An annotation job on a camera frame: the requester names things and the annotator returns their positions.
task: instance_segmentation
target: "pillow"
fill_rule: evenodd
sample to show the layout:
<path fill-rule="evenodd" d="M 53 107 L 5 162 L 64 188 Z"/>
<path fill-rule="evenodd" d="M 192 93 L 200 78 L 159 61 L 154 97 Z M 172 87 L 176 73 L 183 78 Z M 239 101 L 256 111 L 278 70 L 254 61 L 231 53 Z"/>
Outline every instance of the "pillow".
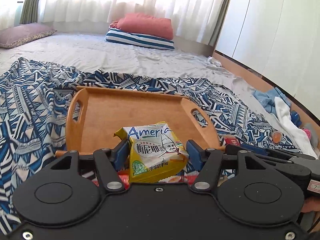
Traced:
<path fill-rule="evenodd" d="M 173 39 L 170 19 L 156 18 L 143 13 L 127 13 L 118 21 L 116 28 L 128 33 L 144 33 L 168 40 Z"/>
<path fill-rule="evenodd" d="M 126 45 L 137 45 L 154 49 L 174 50 L 173 41 L 148 34 L 126 33 L 124 31 L 118 30 L 117 28 L 109 29 L 106 34 L 105 40 L 108 42 Z"/>
<path fill-rule="evenodd" d="M 12 49 L 55 33 L 52 27 L 39 23 L 23 24 L 0 31 L 0 48 Z"/>

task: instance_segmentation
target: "green logo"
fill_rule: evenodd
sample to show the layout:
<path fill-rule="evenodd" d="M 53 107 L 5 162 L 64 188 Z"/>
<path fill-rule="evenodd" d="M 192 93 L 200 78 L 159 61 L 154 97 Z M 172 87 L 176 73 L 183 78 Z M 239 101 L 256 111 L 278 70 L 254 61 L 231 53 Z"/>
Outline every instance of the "green logo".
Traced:
<path fill-rule="evenodd" d="M 142 162 L 139 162 L 139 161 L 134 161 L 132 163 L 132 169 L 133 169 L 134 176 L 148 172 L 148 169 L 146 169 L 146 166 Z"/>

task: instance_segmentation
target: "green curtain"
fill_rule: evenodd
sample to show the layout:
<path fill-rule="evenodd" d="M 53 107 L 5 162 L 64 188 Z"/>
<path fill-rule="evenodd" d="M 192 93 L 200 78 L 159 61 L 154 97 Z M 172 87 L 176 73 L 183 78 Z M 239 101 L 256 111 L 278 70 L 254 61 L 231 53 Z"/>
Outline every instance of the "green curtain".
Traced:
<path fill-rule="evenodd" d="M 20 17 L 20 24 L 35 23 L 38 21 L 39 0 L 24 0 Z"/>
<path fill-rule="evenodd" d="M 223 0 L 221 10 L 218 16 L 217 24 L 214 28 L 213 34 L 211 36 L 209 45 L 212 46 L 214 49 L 216 49 L 219 35 L 222 29 L 223 21 L 227 13 L 228 5 L 229 5 L 230 0 Z"/>

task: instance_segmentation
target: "white bed sheet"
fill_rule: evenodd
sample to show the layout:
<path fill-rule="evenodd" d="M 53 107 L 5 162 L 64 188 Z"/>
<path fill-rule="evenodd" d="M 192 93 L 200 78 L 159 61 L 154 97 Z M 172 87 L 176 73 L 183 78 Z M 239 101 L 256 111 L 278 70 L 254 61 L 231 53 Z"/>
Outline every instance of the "white bed sheet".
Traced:
<path fill-rule="evenodd" d="M 288 135 L 278 119 L 265 111 L 252 96 L 253 87 L 223 67 L 208 63 L 204 56 L 183 52 L 142 48 L 104 41 L 103 35 L 56 33 L 14 49 L 0 48 L 0 74 L 19 57 L 55 62 L 93 72 L 132 73 L 149 77 L 207 78 L 231 89 L 251 110 L 263 114 L 277 130 Z"/>

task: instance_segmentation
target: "yellow snack package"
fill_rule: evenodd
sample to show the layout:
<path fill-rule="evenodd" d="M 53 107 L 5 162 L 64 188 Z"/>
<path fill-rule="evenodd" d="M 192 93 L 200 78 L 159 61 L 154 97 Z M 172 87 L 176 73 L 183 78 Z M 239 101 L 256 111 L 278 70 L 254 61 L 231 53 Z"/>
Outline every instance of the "yellow snack package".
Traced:
<path fill-rule="evenodd" d="M 187 164 L 189 155 L 166 122 L 123 127 L 114 136 L 128 139 L 129 182 L 157 182 L 176 175 Z"/>

